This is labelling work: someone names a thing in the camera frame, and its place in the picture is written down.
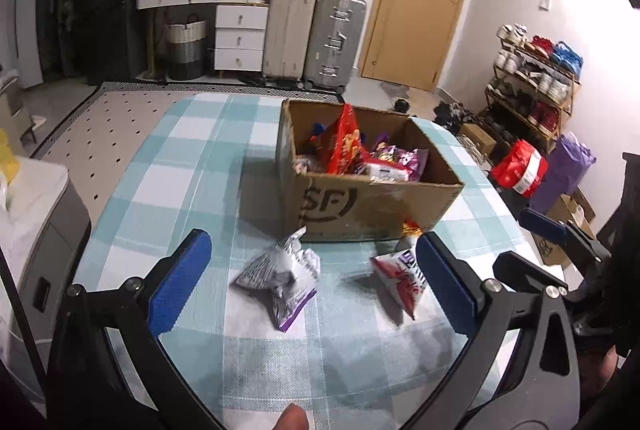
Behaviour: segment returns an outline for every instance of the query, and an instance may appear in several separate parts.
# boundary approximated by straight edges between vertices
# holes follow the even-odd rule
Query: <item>red plastic bag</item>
[[[491,170],[491,176],[503,188],[513,188],[530,199],[548,169],[546,159],[526,141],[516,141],[502,162]]]
[[[345,104],[338,120],[316,138],[311,139],[328,174],[342,175],[351,169],[360,155],[360,130],[353,106]]]

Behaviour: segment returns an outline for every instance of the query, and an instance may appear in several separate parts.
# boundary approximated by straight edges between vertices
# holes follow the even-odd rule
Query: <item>laundry basket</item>
[[[207,22],[167,25],[167,74],[178,81],[204,75]]]

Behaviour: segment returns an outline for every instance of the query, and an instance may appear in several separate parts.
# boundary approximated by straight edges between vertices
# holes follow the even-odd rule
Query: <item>beige suitcase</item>
[[[265,76],[300,79],[316,0],[271,0],[264,42]]]

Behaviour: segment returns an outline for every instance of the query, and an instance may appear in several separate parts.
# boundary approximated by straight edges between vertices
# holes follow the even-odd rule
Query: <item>yellow object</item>
[[[14,151],[9,146],[9,137],[2,128],[0,128],[0,169],[8,183],[14,180],[20,170],[20,162],[15,158]]]

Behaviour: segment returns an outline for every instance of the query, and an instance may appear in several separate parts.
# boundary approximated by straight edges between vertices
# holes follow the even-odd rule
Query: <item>silver snack package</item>
[[[306,227],[251,260],[234,284],[245,289],[273,292],[273,313],[278,329],[286,333],[306,303],[317,292],[320,257],[302,249]]]

